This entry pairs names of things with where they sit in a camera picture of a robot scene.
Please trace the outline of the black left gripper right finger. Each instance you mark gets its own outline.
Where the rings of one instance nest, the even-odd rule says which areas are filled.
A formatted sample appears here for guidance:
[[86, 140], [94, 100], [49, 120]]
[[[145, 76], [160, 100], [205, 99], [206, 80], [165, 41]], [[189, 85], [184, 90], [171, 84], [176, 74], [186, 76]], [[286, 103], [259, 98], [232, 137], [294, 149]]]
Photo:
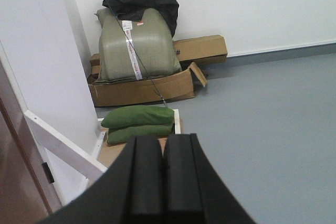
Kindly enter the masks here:
[[163, 154], [166, 223], [254, 223], [206, 157], [196, 134], [172, 134]]

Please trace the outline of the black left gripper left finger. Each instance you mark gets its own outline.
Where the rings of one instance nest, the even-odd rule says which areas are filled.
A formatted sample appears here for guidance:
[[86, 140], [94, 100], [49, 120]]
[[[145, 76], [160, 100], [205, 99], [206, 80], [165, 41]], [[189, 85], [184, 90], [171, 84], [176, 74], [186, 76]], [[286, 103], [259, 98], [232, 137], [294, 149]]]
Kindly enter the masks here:
[[82, 195], [42, 223], [162, 223], [162, 151], [153, 136], [131, 138]]

